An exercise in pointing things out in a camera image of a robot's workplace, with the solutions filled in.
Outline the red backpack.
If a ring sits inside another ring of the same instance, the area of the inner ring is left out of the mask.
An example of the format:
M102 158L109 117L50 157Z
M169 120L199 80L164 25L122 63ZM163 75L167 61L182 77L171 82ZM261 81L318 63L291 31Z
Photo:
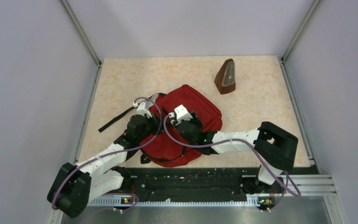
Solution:
M115 141L124 149L140 147L142 159L166 168L183 166L201 155L215 154L212 149L213 134L222 128L220 109L193 87L184 84L165 94L155 93L156 106L151 106L151 118L133 115L126 130ZM183 105L191 115L190 120L162 121L168 113Z

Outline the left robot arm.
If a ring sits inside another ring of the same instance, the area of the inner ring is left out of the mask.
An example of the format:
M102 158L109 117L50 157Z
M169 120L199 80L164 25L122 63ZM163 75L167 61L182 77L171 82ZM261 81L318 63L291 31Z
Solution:
M130 179L113 168L125 162L131 152L154 142L163 128L161 116L133 115L124 134L104 151L80 163L63 164L47 195L52 209L75 218L88 203L108 192L127 192Z

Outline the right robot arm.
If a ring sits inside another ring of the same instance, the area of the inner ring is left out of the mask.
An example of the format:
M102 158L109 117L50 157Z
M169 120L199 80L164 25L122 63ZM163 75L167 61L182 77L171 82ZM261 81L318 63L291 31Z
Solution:
M277 125L264 121L259 128L242 132L202 131L190 119L178 122L173 114L167 115L163 127L175 143L198 149L204 154L253 152L261 163L255 179L260 192L268 192L278 178L294 168L298 138Z

